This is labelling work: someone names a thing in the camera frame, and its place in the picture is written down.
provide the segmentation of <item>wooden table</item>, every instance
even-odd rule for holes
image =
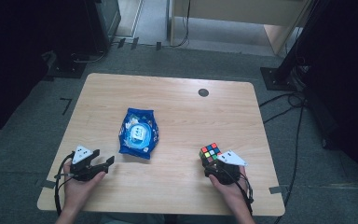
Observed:
[[[209,95],[201,97],[200,89]],[[118,132],[129,107],[155,111],[160,139],[150,161],[118,153]],[[226,215],[230,212],[199,158],[200,149],[211,143],[249,163],[255,216],[284,213],[282,195],[269,191],[278,180],[255,90],[247,82],[90,74],[48,180],[77,145],[98,148],[101,155],[93,164],[113,155],[116,160],[84,210]],[[53,196],[53,189],[43,189],[39,209],[55,210]]]

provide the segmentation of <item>rubik's cube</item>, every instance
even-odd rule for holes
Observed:
[[[222,154],[216,143],[212,143],[200,150],[202,166],[206,166],[217,161],[217,156]]]

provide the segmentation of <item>finger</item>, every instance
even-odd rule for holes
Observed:
[[[208,175],[209,179],[211,180],[212,185],[220,190],[222,184],[220,184],[219,180],[214,175]]]
[[[245,167],[244,167],[244,166],[240,166],[240,172],[241,172],[241,174],[243,174],[244,176],[246,176],[246,171],[245,171]]]
[[[71,172],[71,161],[68,161],[66,164],[63,165],[62,169],[65,174],[69,174]]]
[[[104,171],[101,171],[96,176],[94,176],[88,183],[89,187],[93,189],[95,186],[97,186],[105,177],[106,173]]]

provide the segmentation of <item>wire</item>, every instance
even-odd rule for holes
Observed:
[[[102,54],[99,58],[95,59],[95,60],[90,60],[90,61],[81,61],[81,60],[74,60],[74,63],[96,63],[98,61],[101,60],[101,58],[103,58],[103,56],[105,55],[104,51],[100,51],[100,53]]]
[[[248,187],[248,190],[249,190],[249,201],[250,203],[253,203],[254,201],[254,198],[253,198],[253,189],[252,189],[252,186],[251,186],[251,183],[249,183],[249,179],[246,175],[243,175],[241,172],[240,172],[240,175],[242,175],[242,179],[245,180],[245,183],[246,183],[246,186]]]
[[[259,107],[263,106],[263,105],[266,105],[268,103],[271,103],[275,100],[278,100],[279,98],[282,98],[283,96],[287,96],[287,103],[290,105],[290,107],[288,109],[286,109],[285,111],[277,114],[277,115],[274,115],[272,116],[271,118],[263,121],[263,124],[266,124],[267,122],[273,120],[273,119],[276,119],[277,117],[279,116],[282,116],[284,114],[286,114],[287,112],[289,112],[290,110],[292,109],[295,109],[295,108],[300,108],[304,103],[304,100],[301,99],[299,96],[297,96],[297,94],[301,93],[300,91],[294,91],[294,92],[291,92],[291,93],[286,93],[286,94],[282,94],[282,95],[278,95],[278,96],[275,96],[274,98],[270,99],[270,100],[267,100],[265,103],[261,104]],[[298,101],[300,101],[300,103],[298,104],[294,104],[292,102],[292,99],[293,98],[296,98]]]
[[[111,46],[114,46],[115,44],[119,44],[120,42],[119,41],[114,41],[112,42]],[[132,43],[128,43],[128,42],[124,42],[125,45],[132,45]],[[152,44],[136,44],[136,45],[139,45],[139,46],[148,46],[148,47],[155,47],[156,45],[152,45]]]
[[[298,72],[297,72],[297,66],[294,66],[293,69],[292,69],[292,73],[294,73],[295,75],[293,76],[297,82],[297,84],[299,86],[301,86],[301,88],[305,88],[306,87],[306,84],[301,80],[303,79],[303,75],[299,75]]]
[[[171,46],[171,48],[178,48],[185,44],[185,42],[188,40],[188,18],[190,16],[190,6],[191,6],[191,0],[188,0],[188,7],[187,7],[187,16],[186,16],[186,25],[185,25],[185,17],[182,18],[182,23],[186,29],[186,35],[183,38],[182,42],[179,45]]]
[[[305,24],[308,23],[308,21],[310,20],[310,17],[312,16],[313,12],[315,11],[315,8],[318,6],[319,4],[319,1],[316,1],[314,2],[313,6],[312,6],[312,9],[310,10],[310,14],[308,15],[307,17],[307,20],[305,22]],[[296,51],[295,51],[295,54],[296,54],[296,62],[299,63],[299,64],[305,64],[306,63],[306,59],[304,57],[298,57],[298,43],[300,42],[299,38],[298,38],[298,32],[299,32],[300,28],[298,27],[297,29],[297,34],[296,34]]]
[[[287,203],[289,202],[290,195],[292,194],[292,190],[293,190],[293,185],[295,184],[295,179],[296,179],[296,171],[297,171],[297,163],[298,163],[298,137],[299,137],[299,133],[300,133],[300,126],[301,126],[301,120],[302,120],[304,106],[305,106],[305,102],[303,101],[302,105],[301,105],[300,117],[298,119],[297,130],[296,130],[295,165],[294,165],[294,169],[293,169],[292,180],[290,181],[290,185],[289,185],[289,190],[287,191],[286,198],[284,199],[284,202],[283,202],[284,207],[286,207]],[[281,218],[282,218],[282,216],[278,217],[275,220],[274,224],[277,224],[281,220]]]
[[[66,183],[67,181],[63,182],[60,186],[59,186],[59,182],[60,182],[60,178],[61,178],[61,170],[63,168],[63,166],[65,165],[65,162],[68,160],[68,159],[71,159],[73,158],[75,155],[75,152],[72,152],[70,155],[66,156],[65,159],[63,159],[63,161],[61,162],[61,165],[60,165],[60,168],[58,169],[58,173],[56,175],[56,183],[55,183],[55,189],[54,189],[54,201],[55,201],[55,204],[56,204],[56,209],[57,209],[57,214],[58,216],[61,214],[61,203],[60,203],[60,194],[59,194],[59,191],[60,191],[60,188],[61,186]]]
[[[289,95],[293,95],[293,94],[296,94],[296,93],[299,93],[300,91],[294,91],[294,92],[290,92],[290,93],[285,93],[285,94],[282,94],[282,95],[278,95],[278,96],[275,96],[269,100],[267,100],[266,102],[260,104],[258,107],[261,107],[263,105],[267,105],[275,100],[278,100],[279,98],[282,98],[283,96],[289,96]]]
[[[238,183],[238,181],[224,168],[219,167],[219,169],[221,169],[223,172],[225,172],[234,181],[234,184],[237,185],[237,187],[240,189],[242,197],[245,200],[246,206],[248,207],[249,212],[252,214],[253,209],[252,209],[252,206],[251,206],[251,202],[253,201],[253,193],[252,193],[252,200],[250,200],[250,198],[248,198],[248,195],[247,195],[246,191],[241,187],[241,185]],[[245,183],[246,183],[246,185],[250,186],[249,181],[247,181],[247,178],[245,179]]]

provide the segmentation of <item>hand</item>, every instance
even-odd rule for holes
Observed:
[[[69,174],[71,170],[71,162],[67,162],[62,169],[65,174]],[[64,181],[68,180],[64,184],[65,203],[62,209],[62,213],[56,223],[72,223],[79,211],[86,204],[92,191],[95,189],[98,183],[103,180],[104,176],[105,172],[100,172],[87,182],[77,181],[75,179],[70,179],[68,176],[65,176]]]
[[[240,166],[240,172],[246,176],[245,167]],[[223,195],[223,199],[234,216],[237,218],[238,223],[255,223],[248,207],[246,206],[245,200],[243,199],[241,190],[236,184],[222,185],[214,175],[209,175],[209,179],[211,180],[213,186]],[[243,190],[247,192],[248,187],[245,180],[240,178],[238,183]]]

